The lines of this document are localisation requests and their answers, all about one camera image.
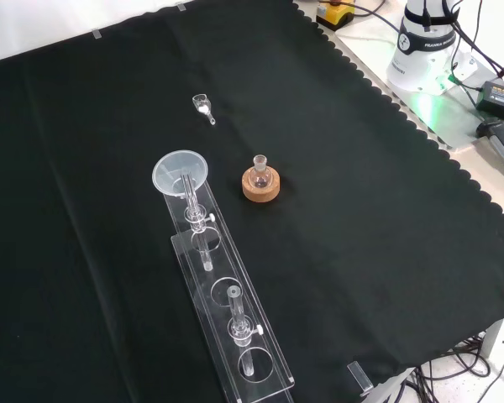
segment plastic clip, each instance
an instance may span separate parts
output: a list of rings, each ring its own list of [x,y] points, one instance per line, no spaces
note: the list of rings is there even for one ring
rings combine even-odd
[[[371,383],[370,378],[368,378],[368,375],[366,375],[364,370],[362,370],[362,367],[360,367],[358,361],[354,361],[349,364],[347,368],[362,388],[362,394],[360,397],[368,395],[373,389],[373,384]]]

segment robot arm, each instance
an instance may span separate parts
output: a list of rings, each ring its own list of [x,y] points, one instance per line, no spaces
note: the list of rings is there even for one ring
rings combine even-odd
[[[388,80],[411,92],[422,91],[444,75],[451,60],[457,21],[455,0],[408,0]]]

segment clear plastic funnel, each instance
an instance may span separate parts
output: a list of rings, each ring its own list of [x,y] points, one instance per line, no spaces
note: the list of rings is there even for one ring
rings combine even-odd
[[[153,184],[168,196],[184,197],[185,187],[181,175],[190,173],[194,190],[207,178],[207,162],[198,153],[181,149],[162,157],[153,169]]]

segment yellow device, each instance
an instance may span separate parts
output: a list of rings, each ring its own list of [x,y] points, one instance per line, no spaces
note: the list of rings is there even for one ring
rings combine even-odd
[[[344,3],[354,4],[354,0],[344,0]],[[353,21],[353,17],[353,6],[336,4],[336,1],[333,0],[330,3],[319,3],[316,22],[335,31]]]

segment circular hole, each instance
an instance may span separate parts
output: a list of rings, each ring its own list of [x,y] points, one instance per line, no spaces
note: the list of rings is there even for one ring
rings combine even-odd
[[[196,189],[196,180],[194,178],[192,178],[192,185],[194,186],[194,189]],[[183,186],[183,181],[181,180],[181,178],[177,178],[174,183],[172,184],[171,186],[171,190],[174,192],[174,193],[185,193],[185,187]]]
[[[229,307],[228,301],[228,288],[232,285],[241,286],[235,278],[233,277],[223,277],[218,279],[211,287],[211,299],[215,301],[217,305]]]
[[[202,233],[194,233],[192,235],[191,242],[192,247],[198,251],[202,250],[202,248],[200,248],[200,244],[205,242],[207,244],[207,251],[211,252],[220,245],[220,234],[218,233],[218,230],[213,227],[205,227],[205,230]]]
[[[252,366],[254,367],[253,373],[250,376],[245,374],[243,368],[243,362],[246,362],[248,356],[252,358]],[[244,350],[239,357],[237,365],[239,366],[241,376],[253,384],[258,384],[269,378],[273,370],[272,357],[267,350],[261,347],[252,347]]]

